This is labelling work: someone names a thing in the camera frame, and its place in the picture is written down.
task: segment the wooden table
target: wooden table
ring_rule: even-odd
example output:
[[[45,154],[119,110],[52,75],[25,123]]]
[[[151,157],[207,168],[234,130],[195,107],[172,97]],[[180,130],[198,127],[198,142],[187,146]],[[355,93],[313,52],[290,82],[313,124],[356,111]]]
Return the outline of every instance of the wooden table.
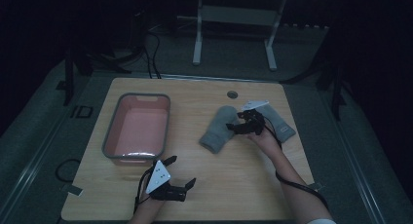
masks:
[[[231,99],[228,91],[238,93]],[[279,84],[117,78],[113,81],[98,116],[73,185],[84,191],[69,194],[61,216],[65,220],[128,220],[141,174],[148,167],[115,166],[103,156],[102,143],[123,93],[164,93],[171,108],[165,158],[176,155],[168,167],[170,183],[197,182],[186,201],[167,202],[157,220],[276,220],[289,219],[275,170],[259,149],[242,135],[235,135],[218,154],[198,140],[206,132],[216,110],[232,105],[241,111],[248,100],[268,99],[286,122],[296,129],[283,88]],[[299,133],[283,151],[307,183],[313,177]]]

